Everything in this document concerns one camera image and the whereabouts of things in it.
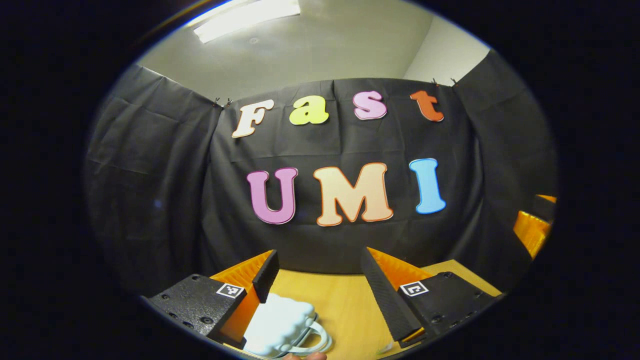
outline pink letter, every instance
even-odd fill
[[[360,120],[380,119],[387,114],[387,107],[380,101],[382,95],[375,91],[358,92],[353,96],[356,116]]]
[[[269,173],[266,171],[254,171],[246,176],[251,184],[251,203],[253,212],[260,220],[268,224],[284,224],[293,218],[296,213],[296,198],[293,191],[293,179],[298,176],[298,169],[285,167],[276,170],[275,177],[280,179],[280,191],[282,192],[282,208],[272,210],[267,205],[266,182]]]

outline black fabric backdrop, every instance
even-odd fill
[[[371,90],[382,94],[388,112],[359,120],[352,98]],[[410,99],[419,90],[438,99],[443,121],[420,114]],[[326,99],[329,119],[294,126],[292,104],[307,95]],[[232,138],[239,108],[268,99],[275,106],[253,125],[254,134]],[[415,211],[419,189],[408,164],[420,158],[438,161],[447,206],[437,213]],[[355,184],[370,162],[387,165],[394,216],[318,226],[321,190],[313,171],[336,166]],[[364,246],[417,266],[455,259],[507,291],[531,262],[511,230],[518,210],[530,209],[537,193],[557,195],[555,164],[543,114],[493,51],[453,88],[400,79],[319,81],[224,110],[134,66],[99,111],[86,190],[108,261],[127,289],[144,295],[268,249],[280,252],[282,268],[357,274]],[[298,169],[296,214],[286,224],[267,224],[253,213],[246,175],[269,172],[268,204],[278,209],[280,182],[273,173],[283,167]]]

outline table surface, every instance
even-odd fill
[[[432,275],[446,271],[454,272],[485,293],[491,296],[500,295],[498,289],[455,260],[425,266],[422,269]],[[325,352],[329,360],[381,359],[418,345],[400,349],[398,343],[393,342],[387,323],[364,275],[313,274],[280,270],[271,287],[271,293],[308,302],[316,308],[318,322],[333,338],[333,346]],[[315,334],[311,335],[302,346],[312,346],[318,339]],[[393,345],[390,350],[383,354],[378,353],[391,342]]]

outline orange letter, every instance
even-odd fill
[[[253,134],[255,129],[252,126],[252,122],[255,121],[255,124],[259,125],[264,118],[264,109],[271,110],[273,105],[273,100],[265,100],[255,104],[244,105],[240,108],[242,115],[240,115],[237,129],[231,134],[231,137],[241,138]]]
[[[437,112],[433,108],[433,105],[438,103],[438,99],[433,96],[429,96],[426,91],[420,90],[418,92],[414,92],[413,94],[411,94],[411,98],[413,100],[418,100],[418,107],[420,108],[422,116],[436,122],[442,121],[442,119],[444,119],[444,114]]]
[[[394,216],[394,211],[387,203],[385,190],[385,172],[383,163],[368,163],[360,170],[356,186],[351,186],[342,171],[337,167],[323,167],[314,172],[314,178],[320,181],[322,191],[322,216],[316,222],[320,226],[335,226],[342,222],[338,215],[336,203],[350,222],[358,218],[358,213],[365,201],[362,220],[367,222],[382,221]]]

